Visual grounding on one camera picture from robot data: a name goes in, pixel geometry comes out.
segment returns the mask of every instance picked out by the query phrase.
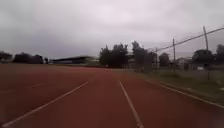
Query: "sky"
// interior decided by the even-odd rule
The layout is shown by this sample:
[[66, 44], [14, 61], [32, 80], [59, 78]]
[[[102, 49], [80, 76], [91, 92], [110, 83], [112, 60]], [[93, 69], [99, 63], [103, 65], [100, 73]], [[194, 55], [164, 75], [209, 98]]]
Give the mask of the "sky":
[[[223, 0], [1, 0], [0, 51], [98, 56], [106, 45], [122, 42], [131, 49], [137, 40], [155, 49], [198, 35], [203, 26], [223, 25]], [[209, 38], [212, 49], [224, 44], [223, 34]], [[201, 42], [177, 49], [179, 55], [190, 56], [192, 48], [204, 47]]]

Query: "roof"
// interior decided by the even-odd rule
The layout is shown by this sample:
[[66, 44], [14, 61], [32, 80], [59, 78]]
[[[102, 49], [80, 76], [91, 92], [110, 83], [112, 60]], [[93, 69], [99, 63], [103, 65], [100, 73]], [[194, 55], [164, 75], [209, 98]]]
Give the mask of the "roof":
[[72, 61], [72, 60], [83, 60], [83, 59], [96, 59], [96, 57], [91, 57], [91, 56], [76, 56], [76, 57], [55, 59], [53, 61], [69, 61], [69, 60]]

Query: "tree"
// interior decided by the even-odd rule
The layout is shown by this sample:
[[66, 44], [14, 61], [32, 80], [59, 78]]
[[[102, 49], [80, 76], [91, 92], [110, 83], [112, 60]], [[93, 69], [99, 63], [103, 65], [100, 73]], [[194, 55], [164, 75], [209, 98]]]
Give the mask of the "tree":
[[4, 51], [0, 51], [0, 60], [8, 60], [11, 59], [12, 55], [9, 53], [6, 53]]
[[43, 57], [40, 55], [31, 56], [29, 61], [31, 64], [43, 64]]
[[192, 57], [193, 63], [203, 64], [205, 67], [214, 63], [214, 56], [211, 51], [206, 49], [199, 49], [194, 52]]
[[109, 50], [106, 46], [105, 48], [101, 48], [100, 51], [100, 64], [109, 66], [109, 67], [122, 67], [122, 65], [128, 62], [128, 45], [115, 44], [112, 50]]
[[27, 64], [43, 64], [43, 57], [40, 55], [32, 56], [28, 53], [16, 54], [13, 60], [14, 63], [27, 63]]
[[44, 58], [44, 62], [45, 64], [48, 64], [49, 63], [49, 59], [47, 57]]
[[161, 67], [167, 67], [169, 65], [169, 62], [170, 62], [169, 54], [167, 54], [165, 52], [162, 53], [159, 56], [159, 61], [160, 61], [160, 66]]
[[111, 63], [111, 51], [106, 46], [101, 48], [99, 62], [101, 65], [108, 66]]
[[132, 51], [134, 54], [136, 64], [138, 66], [143, 66], [147, 51], [144, 48], [140, 47], [137, 41], [132, 42]]
[[31, 55], [22, 52], [21, 54], [16, 54], [13, 60], [14, 63], [30, 63]]
[[111, 51], [111, 65], [113, 67], [122, 67], [122, 65], [128, 62], [128, 45], [115, 44]]
[[216, 49], [216, 62], [223, 63], [224, 62], [224, 45], [219, 44]]

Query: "white lane line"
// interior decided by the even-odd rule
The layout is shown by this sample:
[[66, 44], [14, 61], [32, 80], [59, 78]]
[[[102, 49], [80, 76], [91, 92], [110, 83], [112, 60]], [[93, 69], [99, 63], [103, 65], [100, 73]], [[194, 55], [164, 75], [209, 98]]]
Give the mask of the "white lane line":
[[10, 92], [16, 92], [17, 90], [7, 90], [7, 91], [0, 91], [0, 94], [6, 94]]
[[17, 90], [0, 91], [0, 94], [7, 94], [7, 93], [11, 93], [11, 92], [22, 91], [22, 90], [24, 90], [24, 89], [35, 88], [35, 87], [39, 87], [39, 86], [42, 86], [42, 85], [44, 85], [44, 84], [35, 84], [35, 85], [33, 85], [33, 86], [22, 87], [21, 89], [17, 89]]
[[[148, 82], [148, 83], [151, 83], [151, 84], [156, 84], [156, 83], [150, 82], [149, 80], [145, 80], [145, 81]], [[191, 98], [193, 98], [193, 99], [200, 100], [200, 101], [205, 102], [205, 103], [207, 103], [207, 104], [211, 104], [211, 105], [214, 105], [214, 106], [216, 106], [216, 107], [224, 108], [223, 105], [220, 105], [220, 104], [218, 104], [218, 103], [213, 103], [213, 102], [211, 102], [211, 101], [204, 100], [204, 99], [202, 99], [202, 98], [199, 98], [199, 97], [196, 97], [196, 96], [194, 96], [194, 95], [191, 95], [191, 94], [187, 94], [187, 93], [181, 92], [181, 91], [176, 90], [176, 89], [173, 89], [173, 88], [171, 88], [171, 87], [167, 87], [167, 86], [164, 86], [164, 85], [161, 85], [161, 84], [156, 84], [156, 85], [161, 86], [161, 87], [163, 87], [163, 88], [166, 88], [166, 89], [168, 89], [168, 90], [171, 90], [171, 91], [180, 93], [180, 94], [185, 95], [185, 96], [187, 96], [187, 97], [191, 97]]]
[[123, 92], [124, 92], [125, 97], [126, 97], [127, 100], [128, 100], [129, 106], [131, 107], [131, 110], [132, 110], [132, 112], [133, 112], [133, 114], [134, 114], [135, 120], [136, 120], [136, 122], [137, 122], [137, 127], [138, 127], [138, 128], [144, 128], [144, 126], [143, 126], [143, 124], [142, 124], [142, 122], [141, 122], [141, 120], [140, 120], [140, 118], [139, 118], [139, 116], [138, 116], [138, 113], [137, 113], [137, 111], [135, 110], [135, 107], [134, 107], [133, 103], [131, 102], [131, 99], [129, 98], [128, 93], [126, 92], [126, 90], [125, 90], [123, 84], [121, 83], [121, 81], [120, 81], [120, 86], [121, 86], [121, 88], [122, 88], [122, 90], [123, 90]]
[[33, 85], [31, 87], [27, 87], [27, 88], [35, 88], [35, 87], [39, 87], [39, 86], [42, 86], [42, 85], [44, 85], [44, 84], [36, 84], [36, 85]]
[[54, 102], [56, 102], [56, 101], [58, 101], [58, 100], [64, 98], [65, 96], [67, 96], [67, 95], [73, 93], [74, 91], [80, 89], [82, 86], [84, 86], [84, 85], [86, 85], [86, 84], [88, 84], [88, 83], [89, 83], [89, 82], [85, 82], [84, 84], [82, 84], [82, 85], [80, 85], [80, 86], [78, 86], [78, 87], [72, 89], [71, 91], [69, 91], [69, 92], [67, 92], [67, 93], [65, 93], [65, 94], [63, 94], [63, 95], [61, 95], [61, 96], [59, 96], [59, 97], [57, 97], [57, 98], [55, 98], [54, 100], [52, 100], [52, 101], [50, 101], [50, 102], [48, 102], [48, 103], [46, 103], [46, 104], [44, 104], [44, 105], [42, 105], [42, 106], [39, 106], [39, 107], [37, 107], [36, 109], [31, 110], [31, 111], [27, 112], [26, 114], [21, 115], [21, 116], [15, 118], [15, 119], [13, 119], [13, 120], [7, 122], [7, 123], [4, 123], [4, 124], [2, 125], [2, 127], [3, 127], [3, 128], [7, 128], [7, 127], [9, 127], [9, 126], [11, 126], [11, 125], [17, 123], [18, 121], [20, 121], [20, 120], [22, 120], [22, 119], [28, 117], [29, 115], [32, 115], [32, 114], [34, 114], [35, 112], [40, 111], [41, 109], [43, 109], [43, 108], [45, 108], [45, 107], [47, 107], [47, 106], [53, 104]]

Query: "running track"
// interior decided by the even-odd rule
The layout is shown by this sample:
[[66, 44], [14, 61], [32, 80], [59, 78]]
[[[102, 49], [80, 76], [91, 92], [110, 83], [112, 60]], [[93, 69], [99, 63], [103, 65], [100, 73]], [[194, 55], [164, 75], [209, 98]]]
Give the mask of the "running track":
[[224, 128], [224, 110], [109, 69], [0, 65], [5, 128]]

